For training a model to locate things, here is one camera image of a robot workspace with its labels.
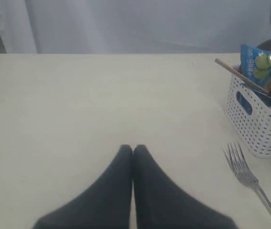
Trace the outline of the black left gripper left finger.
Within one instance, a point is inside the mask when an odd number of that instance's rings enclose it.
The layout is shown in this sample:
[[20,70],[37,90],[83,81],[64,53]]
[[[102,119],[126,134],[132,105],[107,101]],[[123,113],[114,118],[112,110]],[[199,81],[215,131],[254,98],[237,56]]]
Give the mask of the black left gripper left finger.
[[83,193],[39,218],[36,229],[127,229],[132,195],[132,148],[121,145],[103,174]]

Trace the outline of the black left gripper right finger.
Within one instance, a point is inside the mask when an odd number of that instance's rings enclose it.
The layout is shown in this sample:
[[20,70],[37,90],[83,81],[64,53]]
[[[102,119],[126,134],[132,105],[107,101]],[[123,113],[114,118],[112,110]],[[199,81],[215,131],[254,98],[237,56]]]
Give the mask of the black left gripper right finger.
[[139,229],[235,229],[235,222],[178,187],[145,145],[133,151],[133,186]]

